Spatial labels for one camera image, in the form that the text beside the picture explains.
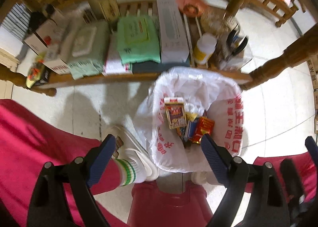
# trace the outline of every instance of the green striped sock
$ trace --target green striped sock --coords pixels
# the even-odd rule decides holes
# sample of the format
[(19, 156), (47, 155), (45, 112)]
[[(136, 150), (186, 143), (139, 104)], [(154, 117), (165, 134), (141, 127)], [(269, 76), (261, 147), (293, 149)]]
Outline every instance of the green striped sock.
[(129, 185), (131, 183), (134, 183), (134, 181), (136, 180), (136, 172), (134, 167), (131, 165), (131, 163), (127, 160), (123, 160), (123, 159), (115, 159), (124, 169), (124, 172), (122, 175), (126, 176), (126, 181), (124, 181), (122, 179), (122, 185), (126, 186)]

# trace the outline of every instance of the wall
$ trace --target wall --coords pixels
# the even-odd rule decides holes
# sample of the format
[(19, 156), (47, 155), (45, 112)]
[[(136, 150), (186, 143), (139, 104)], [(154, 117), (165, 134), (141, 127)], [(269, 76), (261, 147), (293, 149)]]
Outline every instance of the wall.
[(311, 16), (309, 11), (303, 13), (300, 4), (297, 0), (295, 1), (295, 4), (299, 8), (299, 10), (296, 11), (296, 13), (293, 15), (293, 19), (295, 20), (302, 34), (305, 34), (312, 26), (316, 24), (316, 21)]
[(0, 26), (0, 48), (16, 57), (20, 53), (22, 45), (23, 43), (20, 40)]

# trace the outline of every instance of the trash bin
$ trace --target trash bin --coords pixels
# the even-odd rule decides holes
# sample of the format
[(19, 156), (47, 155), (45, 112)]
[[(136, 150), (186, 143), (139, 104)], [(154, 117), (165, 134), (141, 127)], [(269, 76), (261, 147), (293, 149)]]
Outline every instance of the trash bin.
[(183, 97), (185, 111), (204, 111), (215, 121), (212, 138), (233, 156), (241, 152), (243, 134), (243, 103), (237, 83), (208, 70), (175, 67), (164, 72), (149, 89), (133, 120), (155, 165), (170, 172), (211, 171), (198, 144), (185, 149), (176, 130), (169, 129), (164, 97)]

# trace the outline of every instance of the floor tile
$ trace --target floor tile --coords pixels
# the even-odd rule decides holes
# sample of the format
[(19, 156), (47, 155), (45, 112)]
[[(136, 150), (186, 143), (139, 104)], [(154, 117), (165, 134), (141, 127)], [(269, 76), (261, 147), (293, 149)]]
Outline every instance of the floor tile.
[(248, 35), (249, 42), (254, 41), (256, 37), (262, 40), (262, 38), (272, 35), (272, 32), (276, 30), (274, 21), (249, 8), (239, 10), (235, 17), (241, 29)]
[(118, 187), (112, 191), (95, 195), (94, 198), (105, 207), (108, 212), (122, 220), (124, 223), (127, 223), (133, 201), (131, 196), (133, 186), (134, 185)]
[(261, 86), (242, 92), (244, 104), (243, 147), (266, 140), (265, 105)]
[(263, 37), (258, 35), (255, 37), (250, 37), (249, 44), (253, 56), (255, 57), (261, 57), (269, 60), (279, 57), (282, 54), (279, 41), (272, 32), (269, 32), (267, 36)]
[(105, 88), (106, 85), (103, 84), (75, 87), (73, 96), (75, 135), (101, 141), (101, 127), (104, 122), (100, 115), (100, 107), (104, 101)]
[(250, 198), (251, 198), (251, 194), (244, 192), (241, 204), (238, 208), (238, 212), (236, 213), (236, 216), (234, 218), (234, 221), (231, 227), (236, 226), (238, 223), (240, 223), (244, 219)]
[(265, 157), (301, 154), (307, 151), (305, 139), (314, 136), (314, 116), (300, 125), (266, 140)]
[(304, 63), (302, 63), (302, 64), (300, 64), (300, 65), (297, 65), (297, 66), (293, 67), (292, 69), (298, 70), (298, 71), (300, 71), (300, 72), (302, 72), (302, 73), (305, 73), (305, 74), (307, 74), (307, 75), (310, 75), (307, 62), (304, 62)]
[(315, 114), (311, 77), (297, 70), (288, 70), (288, 73), (294, 92), (296, 124), (300, 124)]
[(202, 186), (207, 193), (206, 200), (208, 201), (212, 212), (215, 213), (226, 192), (226, 188), (224, 186), (215, 186), (210, 184), (203, 184)]
[(182, 173), (172, 173), (161, 176), (157, 180), (159, 190), (170, 194), (182, 193)]
[(255, 59), (249, 61), (246, 65), (241, 68), (242, 73), (250, 73), (256, 69)]
[(102, 129), (111, 124), (125, 126), (137, 139), (133, 118), (141, 102), (147, 97), (152, 82), (124, 82), (106, 84), (101, 104)]
[(305, 122), (296, 126), (296, 134), (299, 145), (298, 153), (306, 152), (305, 139), (308, 136), (312, 136), (316, 140), (316, 134), (314, 133), (314, 116), (311, 116)]
[(298, 39), (291, 26), (287, 26), (289, 26), (288, 23), (286, 23), (285, 27), (276, 29), (273, 32), (273, 37), (277, 40), (281, 54), (291, 43), (295, 42)]
[(249, 164), (253, 164), (257, 157), (265, 156), (265, 141), (242, 149), (240, 157)]
[[(264, 60), (255, 59), (256, 65)], [(296, 108), (291, 79), (285, 69), (274, 79), (261, 84), (266, 116), (266, 138), (279, 135), (296, 126)]]
[(12, 100), (54, 127), (72, 133), (74, 87), (57, 89), (55, 97), (13, 86)]

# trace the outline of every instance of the white bottle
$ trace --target white bottle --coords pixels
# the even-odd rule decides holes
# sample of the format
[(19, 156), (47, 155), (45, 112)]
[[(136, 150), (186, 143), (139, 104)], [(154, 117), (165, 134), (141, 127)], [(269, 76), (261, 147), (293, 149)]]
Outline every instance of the white bottle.
[(210, 33), (204, 33), (193, 50), (193, 58), (197, 64), (206, 64), (215, 51), (217, 39)]

